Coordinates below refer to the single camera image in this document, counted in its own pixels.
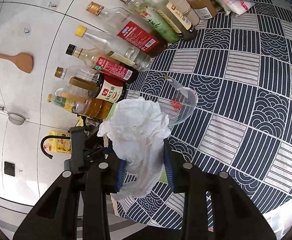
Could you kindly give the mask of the brown spice jar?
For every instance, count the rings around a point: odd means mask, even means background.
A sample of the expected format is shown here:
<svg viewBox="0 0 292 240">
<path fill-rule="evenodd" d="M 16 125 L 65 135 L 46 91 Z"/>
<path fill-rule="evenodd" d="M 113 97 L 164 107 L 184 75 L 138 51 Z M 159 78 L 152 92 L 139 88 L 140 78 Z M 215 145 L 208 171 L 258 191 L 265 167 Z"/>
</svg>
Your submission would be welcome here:
<svg viewBox="0 0 292 240">
<path fill-rule="evenodd" d="M 186 0 L 201 20 L 209 20 L 217 15 L 211 0 Z"/>
</svg>

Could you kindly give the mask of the clear glass bowl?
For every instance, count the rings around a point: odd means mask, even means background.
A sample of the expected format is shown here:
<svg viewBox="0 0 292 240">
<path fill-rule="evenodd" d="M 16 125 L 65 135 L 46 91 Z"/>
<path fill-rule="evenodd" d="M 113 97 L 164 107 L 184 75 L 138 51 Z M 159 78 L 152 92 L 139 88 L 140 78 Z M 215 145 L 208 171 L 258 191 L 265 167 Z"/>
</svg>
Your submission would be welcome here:
<svg viewBox="0 0 292 240">
<path fill-rule="evenodd" d="M 198 94 L 172 77 L 163 78 L 173 88 L 173 95 L 168 99 L 159 98 L 157 101 L 161 111 L 168 114 L 168 126 L 173 127 L 183 123 L 193 114 L 198 103 Z"/>
</svg>

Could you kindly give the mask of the yellow dish soap bottle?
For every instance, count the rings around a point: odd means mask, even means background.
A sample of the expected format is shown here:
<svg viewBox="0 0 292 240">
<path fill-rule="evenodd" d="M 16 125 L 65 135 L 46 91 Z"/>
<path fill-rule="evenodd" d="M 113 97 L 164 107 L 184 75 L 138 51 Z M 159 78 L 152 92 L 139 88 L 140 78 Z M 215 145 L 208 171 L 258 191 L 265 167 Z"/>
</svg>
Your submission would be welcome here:
<svg viewBox="0 0 292 240">
<path fill-rule="evenodd" d="M 69 133 L 50 131 L 48 135 L 69 137 Z M 44 143 L 44 148 L 52 153 L 71 154 L 71 142 L 69 139 L 49 138 Z"/>
</svg>

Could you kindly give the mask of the dark sauce bottle cream label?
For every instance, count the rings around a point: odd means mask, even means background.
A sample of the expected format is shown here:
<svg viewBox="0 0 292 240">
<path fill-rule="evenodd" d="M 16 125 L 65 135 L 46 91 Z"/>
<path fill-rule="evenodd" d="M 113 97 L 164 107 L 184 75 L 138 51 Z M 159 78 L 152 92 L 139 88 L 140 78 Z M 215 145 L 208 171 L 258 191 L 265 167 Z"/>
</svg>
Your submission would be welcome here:
<svg viewBox="0 0 292 240">
<path fill-rule="evenodd" d="M 197 36 L 192 22 L 169 0 L 144 0 L 149 3 L 168 22 L 175 33 L 184 40 L 192 40 Z"/>
</svg>

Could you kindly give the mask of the brown bottle red label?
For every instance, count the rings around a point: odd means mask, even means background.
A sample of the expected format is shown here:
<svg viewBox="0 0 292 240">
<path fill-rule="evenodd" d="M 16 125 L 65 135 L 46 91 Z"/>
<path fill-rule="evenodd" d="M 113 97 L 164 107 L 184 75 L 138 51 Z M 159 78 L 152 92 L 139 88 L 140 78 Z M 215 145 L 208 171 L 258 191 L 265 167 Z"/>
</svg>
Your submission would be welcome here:
<svg viewBox="0 0 292 240">
<path fill-rule="evenodd" d="M 81 59 L 89 68 L 101 72 L 118 80 L 131 84 L 138 78 L 138 71 L 128 65 L 111 58 L 102 51 L 93 49 L 79 48 L 69 44 L 66 54 Z"/>
</svg>

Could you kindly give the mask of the black wall socket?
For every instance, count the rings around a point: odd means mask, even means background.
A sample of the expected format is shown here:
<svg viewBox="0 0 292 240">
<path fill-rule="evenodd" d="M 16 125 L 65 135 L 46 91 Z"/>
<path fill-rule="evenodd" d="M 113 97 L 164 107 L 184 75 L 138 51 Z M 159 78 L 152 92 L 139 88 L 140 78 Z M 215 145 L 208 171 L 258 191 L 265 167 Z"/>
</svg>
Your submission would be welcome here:
<svg viewBox="0 0 292 240">
<path fill-rule="evenodd" d="M 12 177 L 15 176 L 15 165 L 14 163 L 4 162 L 4 174 L 10 175 Z"/>
</svg>

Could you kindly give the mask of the white tissue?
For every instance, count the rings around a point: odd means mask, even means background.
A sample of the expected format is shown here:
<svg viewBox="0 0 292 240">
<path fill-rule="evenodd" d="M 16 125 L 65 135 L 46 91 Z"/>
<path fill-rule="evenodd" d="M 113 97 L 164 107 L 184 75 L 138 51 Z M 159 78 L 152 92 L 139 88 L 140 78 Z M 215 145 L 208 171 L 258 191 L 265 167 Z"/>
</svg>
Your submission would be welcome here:
<svg viewBox="0 0 292 240">
<path fill-rule="evenodd" d="M 99 126 L 98 136 L 107 136 L 119 159 L 126 161 L 126 171 L 136 181 L 125 183 L 117 201 L 127 197 L 143 198 L 159 181 L 163 168 L 164 139 L 170 136 L 169 117 L 158 102 L 143 97 L 119 102 L 109 120 Z"/>
</svg>

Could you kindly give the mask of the soy sauce jug red label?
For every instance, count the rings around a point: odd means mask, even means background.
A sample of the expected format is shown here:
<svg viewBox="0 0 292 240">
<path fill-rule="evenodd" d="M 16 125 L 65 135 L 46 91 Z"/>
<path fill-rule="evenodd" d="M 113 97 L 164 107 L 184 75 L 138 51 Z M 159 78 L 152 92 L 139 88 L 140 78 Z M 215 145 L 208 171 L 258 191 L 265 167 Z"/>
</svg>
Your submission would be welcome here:
<svg viewBox="0 0 292 240">
<path fill-rule="evenodd" d="M 78 95 L 92 99 L 100 99 L 110 103 L 117 103 L 124 99 L 125 83 L 103 73 L 94 73 L 90 76 L 73 76 L 69 80 L 70 88 Z"/>
</svg>

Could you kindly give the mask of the wooden spatula on wall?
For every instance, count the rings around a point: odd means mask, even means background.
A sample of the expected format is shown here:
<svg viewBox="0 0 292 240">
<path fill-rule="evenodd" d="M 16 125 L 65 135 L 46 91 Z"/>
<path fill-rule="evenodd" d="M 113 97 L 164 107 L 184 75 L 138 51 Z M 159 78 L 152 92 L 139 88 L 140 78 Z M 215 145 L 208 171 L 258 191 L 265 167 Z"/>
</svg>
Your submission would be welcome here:
<svg viewBox="0 0 292 240">
<path fill-rule="evenodd" d="M 0 59 L 8 60 L 11 61 L 16 65 L 16 67 L 25 72 L 30 74 L 33 69 L 33 58 L 30 54 L 27 53 L 19 53 L 14 56 L 6 55 L 6 54 L 1 54 L 0 53 Z"/>
</svg>

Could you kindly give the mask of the clear bottle yellow cap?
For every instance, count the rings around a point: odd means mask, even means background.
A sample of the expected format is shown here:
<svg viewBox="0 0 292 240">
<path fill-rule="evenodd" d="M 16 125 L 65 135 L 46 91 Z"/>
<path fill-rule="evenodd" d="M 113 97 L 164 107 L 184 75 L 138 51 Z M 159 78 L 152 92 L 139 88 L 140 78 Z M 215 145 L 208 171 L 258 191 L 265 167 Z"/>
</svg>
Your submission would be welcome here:
<svg viewBox="0 0 292 240">
<path fill-rule="evenodd" d="M 77 27 L 75 35 L 89 40 L 104 54 L 135 68 L 140 72 L 145 71 L 150 67 L 150 56 L 118 36 L 113 36 L 102 31 L 87 29 L 83 25 Z"/>
</svg>

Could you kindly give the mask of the blue patterned tablecloth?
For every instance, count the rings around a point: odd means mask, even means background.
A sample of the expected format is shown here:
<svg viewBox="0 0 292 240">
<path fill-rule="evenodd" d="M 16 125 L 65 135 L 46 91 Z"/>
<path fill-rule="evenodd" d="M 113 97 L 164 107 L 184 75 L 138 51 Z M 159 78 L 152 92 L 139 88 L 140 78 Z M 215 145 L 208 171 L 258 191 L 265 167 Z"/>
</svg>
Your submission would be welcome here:
<svg viewBox="0 0 292 240">
<path fill-rule="evenodd" d="M 173 77 L 198 94 L 170 143 L 204 172 L 228 172 L 276 233 L 292 224 L 292 5 L 254 0 L 245 14 L 217 14 L 155 59 L 128 97 L 163 102 Z"/>
</svg>

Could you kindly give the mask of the clear bottle large red label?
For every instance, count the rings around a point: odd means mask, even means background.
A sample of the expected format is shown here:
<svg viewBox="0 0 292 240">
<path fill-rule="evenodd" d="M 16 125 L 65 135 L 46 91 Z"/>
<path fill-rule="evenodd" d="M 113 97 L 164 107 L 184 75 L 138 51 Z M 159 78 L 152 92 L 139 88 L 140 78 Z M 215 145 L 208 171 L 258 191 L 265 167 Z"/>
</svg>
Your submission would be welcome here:
<svg viewBox="0 0 292 240">
<path fill-rule="evenodd" d="M 168 46 L 168 42 L 143 18 L 133 15 L 122 7 L 107 9 L 98 3 L 90 2 L 86 11 L 100 17 L 108 32 L 122 38 L 152 58 L 161 54 Z"/>
</svg>

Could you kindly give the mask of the cooking oil jug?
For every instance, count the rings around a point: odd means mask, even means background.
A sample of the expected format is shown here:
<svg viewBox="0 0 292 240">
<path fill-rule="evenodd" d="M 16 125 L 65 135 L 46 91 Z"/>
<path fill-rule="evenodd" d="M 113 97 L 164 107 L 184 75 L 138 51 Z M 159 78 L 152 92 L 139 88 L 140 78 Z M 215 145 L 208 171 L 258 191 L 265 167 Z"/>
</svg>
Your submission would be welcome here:
<svg viewBox="0 0 292 240">
<path fill-rule="evenodd" d="M 87 118 L 104 120 L 112 108 L 112 103 L 108 101 L 74 95 L 65 92 L 62 88 L 57 89 L 54 95 L 63 96 L 70 100 L 74 100 L 76 102 L 76 106 L 73 113 Z"/>
</svg>

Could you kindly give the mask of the green yellow label bottle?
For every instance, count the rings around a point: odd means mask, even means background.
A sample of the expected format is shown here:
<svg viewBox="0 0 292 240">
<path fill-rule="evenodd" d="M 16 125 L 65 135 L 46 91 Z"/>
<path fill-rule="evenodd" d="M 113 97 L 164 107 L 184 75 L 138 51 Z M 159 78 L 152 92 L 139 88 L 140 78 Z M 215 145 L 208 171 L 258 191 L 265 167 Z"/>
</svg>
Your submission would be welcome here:
<svg viewBox="0 0 292 240">
<path fill-rule="evenodd" d="M 75 109 L 76 102 L 74 100 L 70 100 L 63 96 L 56 96 L 54 94 L 49 94 L 47 97 L 47 102 L 52 103 L 70 113 L 73 113 Z"/>
</svg>

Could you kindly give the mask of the small gold cap bottle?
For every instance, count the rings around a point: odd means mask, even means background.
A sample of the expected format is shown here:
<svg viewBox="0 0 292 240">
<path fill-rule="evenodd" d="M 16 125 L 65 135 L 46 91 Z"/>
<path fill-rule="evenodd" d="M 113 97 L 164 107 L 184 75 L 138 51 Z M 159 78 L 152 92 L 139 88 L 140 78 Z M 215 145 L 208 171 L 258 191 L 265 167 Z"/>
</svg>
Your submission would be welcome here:
<svg viewBox="0 0 292 240">
<path fill-rule="evenodd" d="M 57 67 L 54 76 L 69 82 L 71 77 L 78 77 L 86 81 L 92 81 L 97 72 L 88 67 Z"/>
</svg>

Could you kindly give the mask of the black faucet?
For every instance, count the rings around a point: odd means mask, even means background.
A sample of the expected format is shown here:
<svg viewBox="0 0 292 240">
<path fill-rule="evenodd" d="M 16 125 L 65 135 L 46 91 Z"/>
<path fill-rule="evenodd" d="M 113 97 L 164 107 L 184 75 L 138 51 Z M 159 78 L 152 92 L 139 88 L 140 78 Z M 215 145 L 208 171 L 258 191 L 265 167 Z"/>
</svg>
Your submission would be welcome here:
<svg viewBox="0 0 292 240">
<path fill-rule="evenodd" d="M 70 135 L 65 133 L 49 134 L 41 140 L 40 149 L 49 159 L 53 159 L 52 153 L 71 154 Z"/>
</svg>

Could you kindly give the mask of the white spice jar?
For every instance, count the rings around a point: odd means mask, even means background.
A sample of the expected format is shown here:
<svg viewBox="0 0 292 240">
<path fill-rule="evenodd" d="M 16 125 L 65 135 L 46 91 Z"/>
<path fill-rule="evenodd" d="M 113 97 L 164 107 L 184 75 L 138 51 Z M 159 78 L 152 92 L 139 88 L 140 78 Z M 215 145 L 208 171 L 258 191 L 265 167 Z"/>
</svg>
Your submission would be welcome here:
<svg viewBox="0 0 292 240">
<path fill-rule="evenodd" d="M 199 16 L 195 13 L 193 8 L 186 0 L 172 0 L 172 3 L 177 7 L 180 12 L 182 12 L 184 16 L 186 16 L 186 18 L 190 20 L 194 27 L 199 24 Z"/>
</svg>

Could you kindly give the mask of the metal strainer on wall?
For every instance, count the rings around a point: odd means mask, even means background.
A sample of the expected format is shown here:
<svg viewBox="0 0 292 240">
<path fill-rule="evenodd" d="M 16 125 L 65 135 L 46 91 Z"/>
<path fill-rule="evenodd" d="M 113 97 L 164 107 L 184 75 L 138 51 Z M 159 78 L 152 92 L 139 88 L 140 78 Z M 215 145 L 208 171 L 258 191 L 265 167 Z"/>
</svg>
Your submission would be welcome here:
<svg viewBox="0 0 292 240">
<path fill-rule="evenodd" d="M 2 106 L 0 106 L 0 111 L 6 113 L 8 116 L 9 122 L 17 126 L 23 125 L 25 121 L 28 120 L 28 118 L 26 118 L 25 116 L 16 112 L 10 112 L 5 107 L 2 107 Z"/>
</svg>

